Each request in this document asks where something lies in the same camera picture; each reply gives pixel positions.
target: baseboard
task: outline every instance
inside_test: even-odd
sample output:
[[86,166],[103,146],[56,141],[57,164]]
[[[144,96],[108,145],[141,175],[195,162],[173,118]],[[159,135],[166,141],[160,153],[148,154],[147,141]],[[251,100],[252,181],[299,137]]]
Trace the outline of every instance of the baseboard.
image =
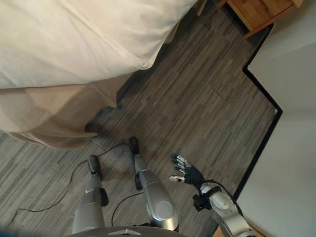
[[273,106],[276,109],[276,115],[275,115],[273,121],[271,122],[270,127],[268,128],[267,133],[265,134],[263,140],[261,141],[261,143],[260,143],[260,145],[259,145],[259,147],[258,147],[253,159],[251,160],[249,167],[247,168],[247,170],[244,173],[240,183],[237,186],[237,189],[236,189],[236,191],[234,193],[234,198],[235,199],[238,199],[238,197],[240,196],[242,189],[244,188],[247,180],[249,179],[249,176],[250,176],[253,168],[255,167],[255,165],[256,165],[256,163],[257,163],[262,151],[264,150],[269,138],[272,135],[273,130],[275,129],[275,127],[277,125],[277,122],[279,121],[279,119],[281,118],[281,115],[283,113],[283,110],[277,104],[277,102],[274,100],[274,98],[266,91],[266,89],[260,84],[260,82],[256,79],[256,77],[248,69],[250,63],[252,62],[254,57],[257,55],[257,53],[260,50],[261,46],[263,45],[264,41],[267,39],[268,35],[270,34],[273,26],[274,26],[273,24],[268,26],[268,31],[266,32],[265,36],[262,38],[262,40],[259,43],[258,47],[255,49],[255,51],[253,52],[253,54],[251,55],[251,57],[247,61],[246,65],[243,67],[242,71],[258,87],[258,89],[265,95],[265,97],[273,104]]

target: wire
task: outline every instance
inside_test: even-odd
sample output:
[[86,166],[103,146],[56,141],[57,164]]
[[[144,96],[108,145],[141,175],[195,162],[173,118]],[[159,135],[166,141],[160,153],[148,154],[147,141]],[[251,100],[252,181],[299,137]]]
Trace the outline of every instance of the wire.
[[101,154],[98,154],[97,157],[103,156],[103,155],[105,155],[106,153],[109,153],[111,150],[113,150],[113,149],[115,149],[116,147],[119,147],[119,146],[128,146],[128,147],[130,148],[130,146],[129,146],[128,144],[126,144],[126,143],[119,143],[119,144],[117,144],[117,145],[111,147],[111,148],[108,149],[107,151],[105,151],[105,152],[103,152],[103,153],[101,153]]
[[128,196],[128,197],[126,197],[126,198],[124,198],[122,201],[120,201],[119,202],[119,204],[116,206],[116,208],[115,208],[115,210],[114,210],[114,212],[113,212],[113,214],[112,214],[112,218],[111,218],[111,226],[113,226],[113,218],[114,218],[114,215],[115,215],[115,213],[116,213],[116,211],[117,211],[117,209],[118,209],[118,207],[125,201],[125,200],[127,200],[127,199],[129,199],[129,198],[131,198],[131,197],[133,197],[133,196],[137,196],[137,195],[140,195],[140,194],[143,194],[143,193],[138,193],[138,194],[133,194],[133,195],[130,195],[130,196]]
[[[100,156],[105,155],[106,153],[110,152],[111,150],[113,150],[114,148],[116,148],[116,147],[118,147],[118,146],[128,146],[128,147],[130,147],[130,146],[127,145],[126,143],[119,143],[119,144],[117,144],[117,145],[111,147],[111,148],[108,149],[107,151],[105,151],[105,152],[103,152],[103,153],[97,155],[97,157],[100,157]],[[64,199],[64,197],[67,195],[67,193],[68,193],[68,191],[69,191],[69,188],[70,188],[71,182],[72,182],[72,180],[73,180],[73,176],[74,176],[75,171],[77,170],[77,168],[78,168],[79,166],[81,166],[81,165],[82,165],[83,163],[85,163],[85,162],[87,162],[87,160],[84,160],[84,161],[80,162],[80,163],[75,167],[75,169],[74,169],[73,172],[71,173],[70,180],[69,180],[69,183],[68,183],[68,186],[67,186],[67,188],[66,188],[65,193],[64,193],[64,194],[61,196],[61,198],[58,199],[53,205],[51,205],[51,206],[49,206],[49,207],[47,207],[47,208],[44,208],[44,209],[39,209],[39,210],[30,210],[30,209],[26,209],[26,208],[18,208],[18,209],[15,211],[15,213],[14,213],[14,215],[13,215],[11,221],[10,221],[9,224],[7,224],[6,226],[8,227],[8,226],[10,226],[10,225],[13,223],[13,221],[15,220],[17,214],[18,214],[20,211],[41,212],[41,211],[49,210],[49,209],[53,208],[54,206],[56,206],[57,204],[59,204],[59,203]]]
[[225,192],[228,194],[228,196],[232,199],[233,203],[236,205],[236,208],[237,208],[239,214],[243,217],[243,212],[242,212],[241,208],[239,207],[239,205],[237,204],[236,199],[235,199],[235,198],[233,197],[233,195],[225,188],[224,185],[222,185],[220,182],[217,182],[217,181],[215,181],[215,180],[213,180],[213,179],[204,180],[203,183],[214,183],[214,184],[217,184],[217,185],[221,186],[221,188],[223,188],[223,189],[225,190]]
[[83,163],[86,163],[86,162],[87,162],[87,160],[84,160],[84,161],[80,162],[80,163],[75,167],[75,169],[74,169],[73,172],[71,173],[70,180],[69,180],[69,183],[68,183],[68,186],[67,186],[67,188],[66,188],[65,193],[64,193],[53,205],[51,205],[51,206],[49,206],[49,207],[47,207],[47,208],[44,208],[44,209],[39,209],[39,210],[30,210],[30,209],[25,209],[25,208],[18,208],[18,209],[15,211],[15,213],[14,213],[14,215],[13,215],[11,221],[10,221],[9,224],[7,224],[6,226],[8,227],[8,226],[10,226],[10,225],[12,224],[12,222],[13,222],[14,219],[17,217],[17,214],[18,214],[20,211],[41,212],[41,211],[49,210],[49,209],[53,208],[54,206],[56,206],[57,204],[59,204],[59,203],[63,200],[63,198],[66,196],[66,194],[68,193],[68,191],[69,191],[69,188],[70,188],[71,182],[72,182],[72,180],[73,180],[73,176],[74,176],[75,171],[78,169],[79,166],[81,166]]

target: wall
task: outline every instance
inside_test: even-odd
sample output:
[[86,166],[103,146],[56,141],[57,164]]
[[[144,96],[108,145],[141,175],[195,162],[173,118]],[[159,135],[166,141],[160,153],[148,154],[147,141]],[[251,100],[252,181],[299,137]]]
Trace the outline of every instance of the wall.
[[284,113],[238,202],[267,236],[316,236],[316,114]]
[[316,236],[316,1],[276,23],[249,70],[284,113],[238,202],[267,236]]
[[277,22],[249,70],[284,111],[316,110],[316,1]]

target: floor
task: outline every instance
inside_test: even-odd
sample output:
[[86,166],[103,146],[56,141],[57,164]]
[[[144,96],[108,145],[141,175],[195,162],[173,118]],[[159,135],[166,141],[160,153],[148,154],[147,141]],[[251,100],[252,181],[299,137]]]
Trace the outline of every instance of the floor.
[[[275,109],[242,72],[260,41],[242,36],[242,28],[227,9],[208,2],[202,16],[164,46],[155,65],[135,73],[118,95],[118,108],[105,108],[87,126],[98,131],[89,146],[71,151],[27,144],[0,133],[0,224],[16,208],[44,208],[64,192],[70,172],[91,154],[137,136],[141,153],[173,197],[180,232],[208,236],[212,221],[207,211],[198,213],[192,203],[196,193],[188,185],[171,183],[171,152],[180,153],[206,178],[222,182],[233,193],[275,116]],[[120,147],[101,159],[110,204],[104,208],[110,225],[115,206],[138,193],[130,153]],[[65,199],[41,213],[21,212],[13,228],[66,235],[88,168],[81,166]],[[142,195],[126,201],[114,225],[148,221]]]

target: drawer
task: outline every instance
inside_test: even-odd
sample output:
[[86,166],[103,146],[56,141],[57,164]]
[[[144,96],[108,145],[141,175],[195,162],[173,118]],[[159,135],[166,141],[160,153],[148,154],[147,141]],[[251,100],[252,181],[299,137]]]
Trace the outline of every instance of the drawer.
[[263,0],[231,0],[231,2],[235,4],[239,12],[254,29],[267,22],[272,17],[269,14],[266,5],[263,3]]
[[293,5],[290,0],[261,0],[267,7],[268,13],[273,17]]

